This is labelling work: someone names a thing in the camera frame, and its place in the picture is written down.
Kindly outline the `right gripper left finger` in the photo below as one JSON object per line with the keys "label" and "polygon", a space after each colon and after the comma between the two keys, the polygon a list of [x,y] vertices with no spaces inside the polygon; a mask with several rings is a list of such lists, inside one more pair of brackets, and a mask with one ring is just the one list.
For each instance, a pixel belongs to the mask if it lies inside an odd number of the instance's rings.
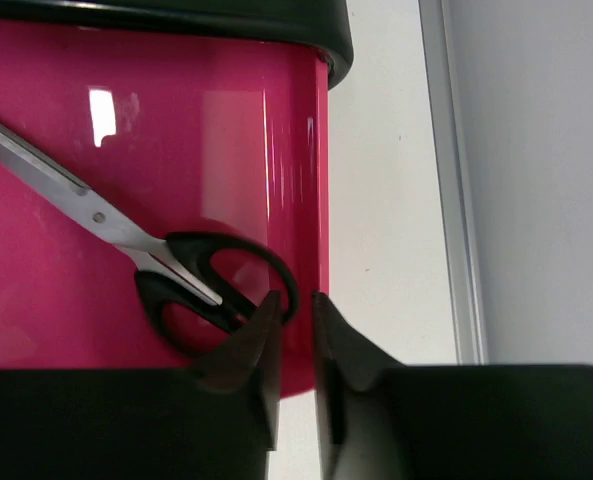
{"label": "right gripper left finger", "polygon": [[250,320],[215,350],[190,367],[198,385],[212,394],[246,387],[255,425],[269,450],[277,443],[282,372],[280,293],[270,291]]}

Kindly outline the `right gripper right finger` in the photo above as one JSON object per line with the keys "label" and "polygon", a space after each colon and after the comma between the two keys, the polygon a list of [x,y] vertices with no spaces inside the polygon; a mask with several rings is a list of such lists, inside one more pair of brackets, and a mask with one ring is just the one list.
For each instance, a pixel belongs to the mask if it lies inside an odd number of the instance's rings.
{"label": "right gripper right finger", "polygon": [[316,415],[324,479],[400,479],[379,382],[401,365],[354,329],[329,296],[312,295]]}

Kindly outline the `black handled scissors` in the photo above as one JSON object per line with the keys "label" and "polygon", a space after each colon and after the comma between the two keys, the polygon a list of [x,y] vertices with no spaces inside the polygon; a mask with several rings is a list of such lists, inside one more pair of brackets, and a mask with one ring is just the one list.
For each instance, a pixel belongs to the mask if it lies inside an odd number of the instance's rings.
{"label": "black handled scissors", "polygon": [[53,207],[100,240],[113,245],[136,266],[136,289],[151,328],[179,354],[196,358],[166,324],[169,304],[182,306],[231,335],[245,326],[258,306],[223,278],[212,264],[221,251],[247,252],[265,262],[282,281],[287,304],[280,320],[288,324],[300,306],[296,279],[273,251],[250,239],[221,232],[150,235],[87,183],[0,123],[0,163]]}

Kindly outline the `black drawer cabinet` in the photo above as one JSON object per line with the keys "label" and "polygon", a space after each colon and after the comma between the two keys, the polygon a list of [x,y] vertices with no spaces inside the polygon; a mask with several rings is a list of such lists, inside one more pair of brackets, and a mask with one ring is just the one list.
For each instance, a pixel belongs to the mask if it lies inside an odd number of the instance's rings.
{"label": "black drawer cabinet", "polygon": [[0,19],[303,45],[321,52],[330,89],[354,61],[344,1],[0,1]]}

